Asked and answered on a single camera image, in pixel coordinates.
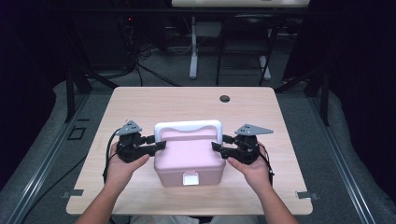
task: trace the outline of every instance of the dark background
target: dark background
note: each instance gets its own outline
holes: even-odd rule
[[[99,4],[93,7],[112,7],[107,1],[93,2],[84,1],[89,6]],[[169,2],[162,7],[169,7]],[[345,15],[305,18],[284,75],[298,77],[322,64],[330,66],[331,90],[343,104],[352,144],[393,201],[395,9],[390,0],[311,0],[311,12],[345,11]],[[52,88],[65,80],[70,64],[121,68],[129,62],[114,17],[62,16],[49,21],[51,15],[27,0],[4,1],[1,10],[2,188],[50,116],[55,102]],[[63,27],[71,32],[66,35]],[[109,49],[115,54],[106,55]]]

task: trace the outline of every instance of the forearm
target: forearm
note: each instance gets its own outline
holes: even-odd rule
[[[108,223],[120,193],[104,187],[76,223]]]
[[[256,191],[262,203],[265,219],[269,224],[298,223],[288,207],[282,202],[272,188],[262,188]]]

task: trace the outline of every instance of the pink box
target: pink box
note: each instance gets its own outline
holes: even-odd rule
[[[154,169],[165,187],[220,183],[226,162],[211,145],[222,143],[218,120],[163,122],[154,132],[156,142],[166,141],[166,148],[154,159]]]

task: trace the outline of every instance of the black cable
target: black cable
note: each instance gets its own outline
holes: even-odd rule
[[[114,153],[114,155],[112,155],[110,158],[108,157],[108,154],[110,152],[110,148],[111,148],[111,142],[113,141],[114,136],[116,136],[116,133],[119,129],[117,129],[113,134],[111,134],[110,139],[108,140],[107,143],[107,148],[106,148],[106,164],[105,164],[105,170],[103,171],[103,180],[106,183],[106,179],[107,179],[107,170],[108,170],[108,163],[110,162],[111,158],[113,158],[114,155],[116,155],[117,153]]]
[[[152,44],[146,44],[146,46],[141,46],[138,53],[139,58],[146,60],[148,57],[151,56],[151,51],[154,49],[155,48],[152,46]]]
[[[272,169],[271,164],[270,164],[270,156],[268,155],[267,149],[265,148],[265,146],[264,146],[262,143],[259,143],[259,146],[261,146],[262,148],[264,148],[265,156],[266,156],[266,157],[264,157],[264,155],[262,155],[262,153],[260,152],[260,150],[259,150],[259,151],[256,151],[256,152],[259,153],[259,155],[264,159],[265,163],[267,164],[270,183],[271,183],[271,185],[273,185],[273,176],[274,176],[275,174],[274,174],[273,169]]]
[[[85,155],[78,163],[76,163],[71,169],[69,169],[64,175],[62,175],[55,183],[53,183],[35,202],[30,206],[29,210],[27,213],[24,215],[23,220],[21,223],[24,223],[26,218],[29,216],[29,214],[33,211],[35,206],[59,183],[61,182],[67,175],[69,175],[76,167],[78,167],[86,158],[87,155]]]
[[[135,66],[125,68],[120,73],[112,74],[112,75],[101,75],[101,77],[105,77],[107,79],[112,79],[112,78],[116,78],[116,77],[125,77],[126,75],[132,73],[134,71],[134,68],[135,68]]]
[[[161,79],[161,80],[163,80],[163,81],[169,83],[169,84],[172,85],[172,86],[181,87],[180,84],[177,84],[176,82],[172,81],[171,79],[169,79],[169,78],[167,78],[167,77],[163,77],[163,76],[161,76],[160,74],[158,74],[158,73],[156,73],[156,72],[154,72],[154,71],[151,71],[150,69],[148,69],[147,67],[143,66],[143,65],[140,64],[140,63],[137,63],[137,66],[143,68],[144,70],[150,72],[150,73],[151,73],[152,75],[154,75],[155,77],[157,77],[157,78],[159,78],[159,79]]]
[[[137,74],[139,75],[139,78],[140,78],[140,86],[142,87],[142,86],[143,86],[143,78],[142,78],[142,74],[140,74],[140,70],[139,70],[139,67],[138,67],[138,66],[136,67],[136,72],[137,72]]]
[[[278,35],[277,37],[285,38],[288,40],[296,40],[296,36],[291,36],[291,35]]]

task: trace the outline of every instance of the hand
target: hand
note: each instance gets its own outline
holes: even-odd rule
[[[260,152],[265,155],[265,149],[260,146]],[[253,188],[253,190],[258,194],[260,189],[271,188],[271,183],[268,176],[268,166],[264,159],[259,156],[250,165],[241,163],[240,161],[229,157],[227,159],[228,163],[233,166],[236,170],[241,172],[247,181],[247,183]]]
[[[114,143],[111,146],[110,157],[116,153],[116,150],[117,143]],[[126,163],[120,159],[119,155],[115,155],[108,164],[105,187],[115,190],[115,192],[120,194],[131,180],[134,171],[144,165],[148,160],[149,155],[144,155],[136,161]]]

